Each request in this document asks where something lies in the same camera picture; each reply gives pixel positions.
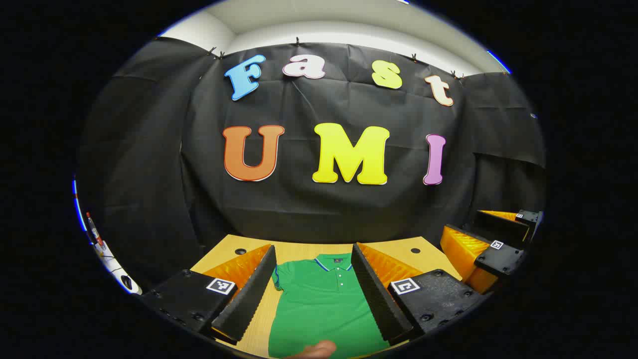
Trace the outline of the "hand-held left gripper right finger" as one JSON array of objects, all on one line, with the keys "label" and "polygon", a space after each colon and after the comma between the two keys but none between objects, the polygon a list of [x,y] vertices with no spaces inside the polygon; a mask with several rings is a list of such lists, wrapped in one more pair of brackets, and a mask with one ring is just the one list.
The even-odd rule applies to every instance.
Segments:
[{"label": "hand-held left gripper right finger", "polygon": [[490,298],[442,269],[410,269],[362,243],[353,245],[351,264],[381,336],[390,345],[432,336]]}]

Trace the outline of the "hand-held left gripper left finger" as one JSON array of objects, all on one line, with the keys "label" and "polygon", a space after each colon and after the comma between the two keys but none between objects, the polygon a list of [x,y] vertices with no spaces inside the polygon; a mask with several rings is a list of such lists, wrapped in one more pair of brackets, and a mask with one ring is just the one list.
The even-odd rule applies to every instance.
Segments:
[{"label": "hand-held left gripper left finger", "polygon": [[141,301],[185,329],[232,345],[242,340],[276,267],[267,244],[198,273],[182,270]]}]

